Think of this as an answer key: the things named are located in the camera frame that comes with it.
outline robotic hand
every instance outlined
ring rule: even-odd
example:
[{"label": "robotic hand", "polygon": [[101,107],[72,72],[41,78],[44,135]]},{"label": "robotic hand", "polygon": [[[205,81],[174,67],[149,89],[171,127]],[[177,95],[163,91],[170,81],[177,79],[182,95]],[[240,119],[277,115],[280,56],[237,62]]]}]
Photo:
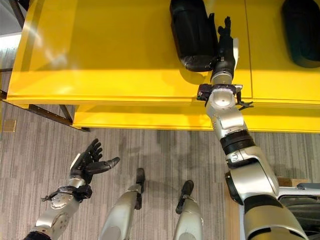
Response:
[{"label": "robotic hand", "polygon": [[89,184],[93,175],[112,169],[120,161],[119,157],[99,161],[102,158],[101,152],[101,143],[95,139],[84,152],[75,157],[70,167],[68,185],[42,198],[43,202],[51,201],[50,207],[38,218],[25,240],[56,240],[60,237],[79,204],[91,197]]}]

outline black padded object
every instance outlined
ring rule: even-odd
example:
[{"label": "black padded object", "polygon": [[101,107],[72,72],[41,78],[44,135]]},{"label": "black padded object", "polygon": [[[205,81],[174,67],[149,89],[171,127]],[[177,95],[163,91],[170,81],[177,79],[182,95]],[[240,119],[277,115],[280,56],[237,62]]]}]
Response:
[{"label": "black padded object", "polygon": [[230,194],[230,197],[232,198],[232,200],[234,200],[235,202],[237,202],[240,205],[243,205],[244,203],[242,202],[242,200],[238,194],[235,183],[234,183],[229,171],[224,175],[224,178],[225,178],[225,182],[228,187],[229,194]]},{"label": "black padded object", "polygon": [[178,57],[193,72],[212,70],[218,38],[214,14],[207,16],[203,0],[171,0],[171,29]]},{"label": "black padded object", "polygon": [[286,0],[282,17],[292,60],[301,67],[320,67],[320,9],[317,3]]},{"label": "black padded object", "polygon": [[236,131],[220,139],[224,154],[255,146],[255,142],[247,130]]},{"label": "black padded object", "polygon": [[320,234],[319,196],[288,195],[281,197],[280,202],[293,213],[308,236]]}]

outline black rubber joint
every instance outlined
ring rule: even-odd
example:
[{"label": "black rubber joint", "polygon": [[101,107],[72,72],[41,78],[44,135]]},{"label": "black rubber joint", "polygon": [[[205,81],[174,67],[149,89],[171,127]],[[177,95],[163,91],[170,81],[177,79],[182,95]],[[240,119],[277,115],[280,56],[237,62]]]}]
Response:
[{"label": "black rubber joint", "polygon": [[260,206],[275,206],[283,208],[282,204],[273,196],[262,194],[250,196],[244,200],[244,214],[249,210]]},{"label": "black rubber joint", "polygon": [[255,146],[255,142],[247,130],[236,131],[220,139],[225,155],[234,151]]},{"label": "black rubber joint", "polygon": [[238,194],[235,183],[234,183],[229,171],[224,175],[224,178],[225,178],[226,185],[228,186],[229,194],[230,194],[230,197],[232,198],[232,200],[234,200],[235,202],[237,202],[240,205],[243,205],[244,203],[242,202],[242,200]]},{"label": "black rubber joint", "polygon": [[31,231],[23,240],[51,240],[51,238],[42,232]]}]

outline black metal frame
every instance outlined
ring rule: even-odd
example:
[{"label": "black metal frame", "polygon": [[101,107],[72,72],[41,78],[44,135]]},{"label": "black metal frame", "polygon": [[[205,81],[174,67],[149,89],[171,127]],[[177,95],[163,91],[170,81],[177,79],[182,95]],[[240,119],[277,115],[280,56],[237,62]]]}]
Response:
[{"label": "black metal frame", "polygon": [[17,19],[21,29],[24,27],[25,24],[25,17],[22,14],[22,11],[20,9],[18,0],[9,0],[9,3],[11,5],[11,8],[13,10],[13,13],[15,15],[15,18]]},{"label": "black metal frame", "polygon": [[12,68],[2,68],[2,69],[0,69],[0,73],[3,73],[3,72],[12,72]]},{"label": "black metal frame", "polygon": [[[5,101],[5,100],[7,99],[7,95],[8,95],[8,94],[7,94],[5,91],[0,90],[1,101],[5,102],[5,103],[7,103],[7,104],[11,104],[11,103]],[[39,115],[39,116],[41,116],[41,117],[44,117],[44,118],[46,118],[46,119],[50,119],[50,120],[55,121],[55,122],[57,122],[57,123],[60,123],[60,124],[69,126],[69,127],[71,127],[71,128],[80,130],[80,129],[75,128],[75,127],[72,126],[72,124],[73,124],[73,119],[72,119],[72,117],[71,117],[71,115],[70,115],[70,113],[69,113],[66,105],[60,104],[59,106],[60,106],[60,108],[61,108],[61,110],[62,110],[62,112],[63,112],[63,114],[64,114],[65,117],[60,116],[60,115],[57,115],[57,114],[55,114],[55,113],[53,113],[53,112],[51,112],[51,111],[45,110],[44,108],[39,107],[39,106],[34,105],[34,104],[29,104],[28,108],[22,108],[22,107],[20,107],[20,108],[21,108],[21,109],[24,109],[24,110],[27,110],[28,112],[37,114],[37,115]],[[83,131],[83,132],[90,132],[90,128],[88,128],[88,127],[82,127],[82,128],[81,128],[81,131]]]}]

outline robot forearm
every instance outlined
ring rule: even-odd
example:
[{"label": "robot forearm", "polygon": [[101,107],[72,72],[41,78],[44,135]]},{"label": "robot forearm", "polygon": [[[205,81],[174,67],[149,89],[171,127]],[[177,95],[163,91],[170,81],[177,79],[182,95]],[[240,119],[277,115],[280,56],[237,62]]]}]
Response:
[{"label": "robot forearm", "polygon": [[25,240],[56,240],[65,231],[79,204],[91,197],[89,184],[93,175],[110,170],[120,161],[118,157],[99,161],[102,157],[100,146],[95,139],[85,152],[76,156],[70,167],[68,185],[42,199],[43,202],[50,201],[50,207],[38,218]]},{"label": "robot forearm", "polygon": [[246,239],[308,239],[293,214],[276,198],[278,180],[236,108],[235,88],[213,84],[206,112],[230,168],[225,175],[230,196],[245,208]]}]

